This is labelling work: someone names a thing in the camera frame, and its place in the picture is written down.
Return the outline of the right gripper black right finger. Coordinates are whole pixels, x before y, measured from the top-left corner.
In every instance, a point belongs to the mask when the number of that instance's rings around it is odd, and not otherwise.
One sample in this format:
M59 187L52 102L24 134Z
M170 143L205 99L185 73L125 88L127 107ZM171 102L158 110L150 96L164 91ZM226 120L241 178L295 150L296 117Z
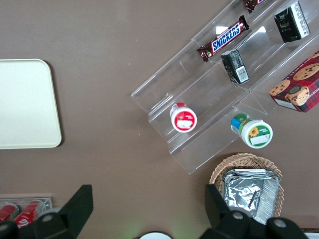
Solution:
M239 210L226 205L213 184L205 186L205 211L211 227L202 239L267 239L266 226Z

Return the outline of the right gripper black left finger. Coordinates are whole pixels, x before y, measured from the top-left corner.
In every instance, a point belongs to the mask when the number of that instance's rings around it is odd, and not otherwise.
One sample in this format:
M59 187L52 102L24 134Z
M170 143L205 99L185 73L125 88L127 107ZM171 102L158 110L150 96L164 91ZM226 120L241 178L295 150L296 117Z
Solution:
M41 215L18 230L20 239L76 239L93 212L91 185L82 185L58 211Z

